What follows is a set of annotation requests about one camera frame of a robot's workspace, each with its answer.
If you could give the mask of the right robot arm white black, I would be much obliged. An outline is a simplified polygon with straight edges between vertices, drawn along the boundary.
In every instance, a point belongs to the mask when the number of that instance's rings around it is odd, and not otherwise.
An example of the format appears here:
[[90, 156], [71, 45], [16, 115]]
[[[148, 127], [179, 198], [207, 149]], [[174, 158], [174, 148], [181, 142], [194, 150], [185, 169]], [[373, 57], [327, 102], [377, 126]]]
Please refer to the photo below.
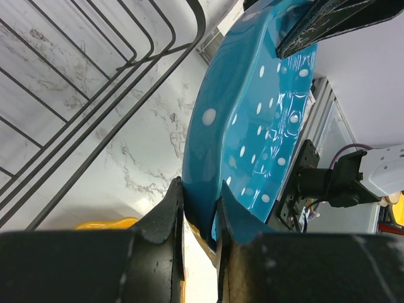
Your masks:
[[[314, 1], [276, 48], [285, 59], [314, 45], [389, 21], [403, 12], [403, 1]], [[313, 198], [332, 207], [375, 203], [403, 190], [403, 146], [361, 150], [339, 158], [329, 169], [295, 164], [285, 194]]]

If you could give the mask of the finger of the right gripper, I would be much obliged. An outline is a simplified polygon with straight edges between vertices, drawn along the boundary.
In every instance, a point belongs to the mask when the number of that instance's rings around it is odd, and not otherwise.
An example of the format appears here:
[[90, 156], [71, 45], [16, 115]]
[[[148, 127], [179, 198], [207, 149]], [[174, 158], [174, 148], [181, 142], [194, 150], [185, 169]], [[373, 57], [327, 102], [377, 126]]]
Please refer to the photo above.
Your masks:
[[276, 48], [285, 59], [319, 41], [392, 20], [403, 1], [314, 1]]

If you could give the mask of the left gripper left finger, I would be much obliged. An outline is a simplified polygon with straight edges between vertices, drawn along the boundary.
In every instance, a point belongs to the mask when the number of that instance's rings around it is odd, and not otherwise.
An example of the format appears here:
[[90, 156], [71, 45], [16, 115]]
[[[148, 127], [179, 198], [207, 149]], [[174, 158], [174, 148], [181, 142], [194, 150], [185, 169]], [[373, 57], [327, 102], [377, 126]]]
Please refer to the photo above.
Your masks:
[[180, 302], [183, 187], [126, 229], [1, 234], [2, 302]]

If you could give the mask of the blue polka dot plate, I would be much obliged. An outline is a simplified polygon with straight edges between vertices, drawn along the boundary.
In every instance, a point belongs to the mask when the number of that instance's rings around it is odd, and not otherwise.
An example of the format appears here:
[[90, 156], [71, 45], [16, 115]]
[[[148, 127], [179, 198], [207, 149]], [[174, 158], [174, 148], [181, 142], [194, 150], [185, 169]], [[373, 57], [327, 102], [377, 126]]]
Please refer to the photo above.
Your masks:
[[187, 220], [208, 246], [228, 185], [265, 222], [285, 183], [312, 85], [316, 45], [285, 59], [276, 48], [311, 1], [258, 1], [225, 34], [188, 127], [182, 182]]

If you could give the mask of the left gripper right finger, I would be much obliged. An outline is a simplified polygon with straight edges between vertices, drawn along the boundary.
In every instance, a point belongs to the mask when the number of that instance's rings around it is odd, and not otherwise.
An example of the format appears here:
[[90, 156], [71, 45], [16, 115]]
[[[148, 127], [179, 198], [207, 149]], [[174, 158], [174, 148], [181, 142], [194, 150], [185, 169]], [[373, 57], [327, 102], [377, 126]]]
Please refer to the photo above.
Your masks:
[[402, 302], [403, 243], [371, 234], [275, 232], [223, 184], [219, 302]]

